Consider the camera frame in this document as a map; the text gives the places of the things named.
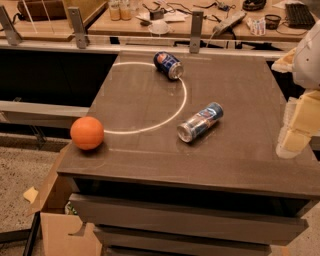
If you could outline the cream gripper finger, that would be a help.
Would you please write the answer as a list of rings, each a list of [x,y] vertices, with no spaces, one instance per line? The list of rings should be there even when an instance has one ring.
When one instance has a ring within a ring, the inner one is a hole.
[[[276,60],[271,69],[280,73],[287,73],[292,71],[293,60],[296,53],[296,49],[293,48],[289,52],[287,52],[283,57]]]
[[[299,98],[290,97],[285,106],[276,154],[290,159],[298,156],[320,131],[320,91],[306,90]]]

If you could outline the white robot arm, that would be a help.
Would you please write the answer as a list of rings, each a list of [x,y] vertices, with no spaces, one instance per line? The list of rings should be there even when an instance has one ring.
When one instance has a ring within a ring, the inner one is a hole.
[[[320,21],[272,69],[291,72],[294,83],[305,89],[298,98],[288,99],[276,147],[280,158],[294,158],[320,131]]]

